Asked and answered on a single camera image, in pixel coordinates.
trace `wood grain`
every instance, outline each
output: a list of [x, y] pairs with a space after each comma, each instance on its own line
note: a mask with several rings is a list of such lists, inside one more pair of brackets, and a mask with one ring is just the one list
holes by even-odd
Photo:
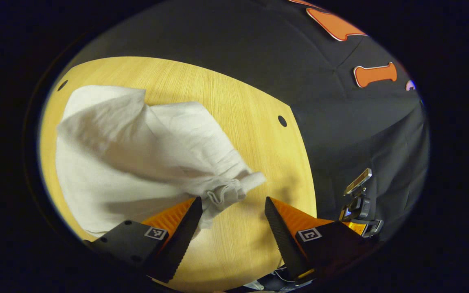
[[[65, 80], [67, 84], [57, 91]], [[94, 240], [75, 221], [57, 180], [56, 126], [71, 93], [84, 85], [146, 89], [148, 105], [198, 101], [209, 110], [244, 161], [267, 182], [214, 219], [189, 248], [166, 286], [185, 292], [224, 291], [270, 273], [281, 255], [264, 215], [265, 197], [316, 216], [311, 169], [289, 106], [229, 76], [176, 61], [147, 57], [98, 59], [73, 67], [46, 103], [39, 151], [46, 187], [59, 213], [81, 239]], [[278, 121], [281, 115], [287, 126]]]

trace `white towel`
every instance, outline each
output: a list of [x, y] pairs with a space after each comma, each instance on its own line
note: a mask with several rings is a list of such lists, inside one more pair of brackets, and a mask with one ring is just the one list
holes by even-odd
[[57, 127], [59, 184], [80, 226], [97, 237], [202, 198], [199, 228], [265, 182], [198, 102], [145, 105], [145, 90], [73, 91]]

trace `wooden table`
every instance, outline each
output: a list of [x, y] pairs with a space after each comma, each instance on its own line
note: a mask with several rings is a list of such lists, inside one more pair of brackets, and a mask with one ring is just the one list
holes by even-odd
[[[54, 85], [46, 103], [39, 152], [54, 205], [81, 238], [93, 241], [71, 214], [55, 168], [56, 126], [71, 93], [84, 85], [146, 89], [148, 105], [198, 101], [206, 107], [244, 161], [262, 171], [267, 182], [223, 211], [212, 229], [203, 230], [189, 248], [168, 287], [185, 292], [235, 288], [270, 273], [281, 255], [264, 215], [272, 196], [316, 216], [311, 169], [300, 130], [288, 105], [229, 76], [176, 61], [147, 57], [98, 59], [71, 68]], [[287, 126], [278, 120], [282, 116]]]

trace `black hole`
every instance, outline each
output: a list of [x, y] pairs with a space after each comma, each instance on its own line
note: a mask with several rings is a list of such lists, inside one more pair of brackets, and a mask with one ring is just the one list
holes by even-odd
[[65, 80], [63, 83], [61, 83], [61, 85], [59, 86], [57, 91], [60, 91], [66, 85], [67, 82], [68, 82], [68, 80]]
[[140, 262], [142, 258], [140, 258], [140, 256], [131, 256], [131, 260], [134, 262]]
[[280, 122], [281, 126], [287, 127], [287, 121], [285, 121], [285, 118], [278, 116], [278, 121]]

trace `black fabric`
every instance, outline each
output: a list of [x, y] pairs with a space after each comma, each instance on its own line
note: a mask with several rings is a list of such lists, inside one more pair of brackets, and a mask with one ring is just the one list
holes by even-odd
[[[198, 65], [265, 91], [291, 106], [314, 179], [318, 217], [337, 219], [346, 185], [366, 167], [387, 239], [423, 187], [428, 127], [399, 61], [370, 37], [333, 39], [286, 0], [168, 0], [121, 22], [66, 66], [98, 58], [147, 56]], [[353, 69], [396, 65], [396, 82], [359, 88]]]

